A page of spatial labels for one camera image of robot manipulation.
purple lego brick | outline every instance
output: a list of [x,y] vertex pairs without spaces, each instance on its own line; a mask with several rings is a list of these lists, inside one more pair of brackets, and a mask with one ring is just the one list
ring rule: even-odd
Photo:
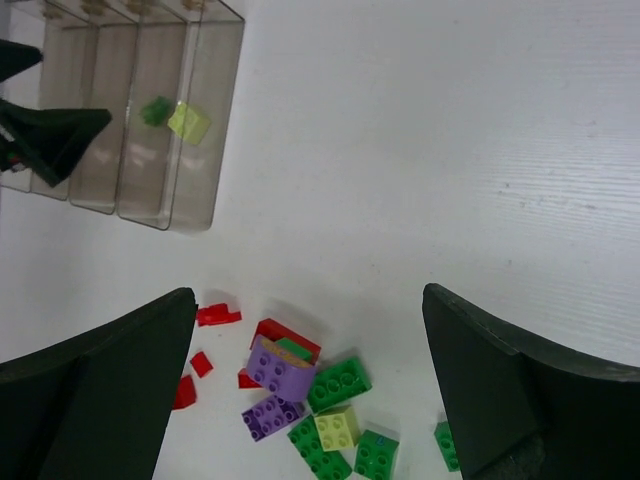
[[307,398],[316,367],[258,335],[253,343],[247,373],[253,381],[278,397],[289,402],[302,402]]
[[287,402],[270,395],[242,414],[244,423],[256,442],[291,425],[304,413],[299,403]]

white tabletop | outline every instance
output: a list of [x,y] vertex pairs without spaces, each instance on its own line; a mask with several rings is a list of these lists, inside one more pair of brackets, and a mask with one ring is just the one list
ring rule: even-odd
[[432,440],[426,283],[640,366],[637,2],[231,4],[247,27],[213,228],[3,190],[0,361],[174,287],[236,295],[242,322],[194,333],[216,370],[172,414],[158,480],[311,476],[284,433],[254,444],[240,417],[268,314],[325,360],[360,352],[374,387],[353,404],[398,433],[397,479],[457,478]]

yellow lego brick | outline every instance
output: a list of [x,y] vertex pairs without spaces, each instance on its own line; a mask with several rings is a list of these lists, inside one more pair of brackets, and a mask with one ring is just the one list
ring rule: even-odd
[[207,133],[211,120],[198,108],[178,102],[167,124],[185,142],[198,145]]
[[351,406],[327,410],[314,420],[325,452],[353,448],[360,439],[358,421]]

plastic storage bin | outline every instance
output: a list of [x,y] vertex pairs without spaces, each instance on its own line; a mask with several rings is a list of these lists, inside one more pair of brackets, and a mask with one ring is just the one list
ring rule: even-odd
[[[73,205],[117,211],[123,219],[162,230],[209,228],[243,19],[222,2],[203,0],[12,5],[32,17],[27,21],[16,13],[20,23],[38,19],[44,24],[45,60],[40,71],[21,74],[31,75],[30,88],[14,95],[10,86],[7,98],[41,108],[108,108],[113,121],[87,150],[68,185],[51,189],[30,172],[3,174],[3,184],[58,199],[68,194]],[[37,40],[12,39],[39,46]],[[33,105],[34,90],[40,92],[38,105]],[[155,118],[149,123],[143,114],[154,102],[168,109],[160,123]],[[186,106],[199,112],[202,138],[184,135],[189,118],[176,115],[169,128],[168,117]]]

red lego piece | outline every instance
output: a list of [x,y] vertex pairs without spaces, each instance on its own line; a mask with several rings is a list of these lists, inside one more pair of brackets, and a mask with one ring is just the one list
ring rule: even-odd
[[251,340],[251,348],[253,348],[253,342],[258,335],[263,335],[272,342],[277,342],[282,338],[288,338],[293,343],[311,352],[311,361],[309,362],[311,365],[315,365],[320,356],[320,345],[313,343],[311,340],[307,340],[302,335],[298,335],[293,330],[276,322],[273,318],[266,318],[258,323],[256,333]]
[[204,354],[204,352],[198,352],[193,356],[193,358],[191,359],[191,366],[200,378],[204,377],[213,370],[213,365],[211,365],[211,362]]
[[196,403],[196,386],[191,375],[186,375],[180,379],[178,392],[173,402],[173,410],[181,410]]
[[238,388],[262,388],[260,384],[251,380],[247,369],[243,368],[238,372]]
[[234,323],[242,320],[242,313],[229,312],[229,306],[226,303],[218,303],[217,305],[198,309],[196,320],[199,327],[224,325],[225,323]]

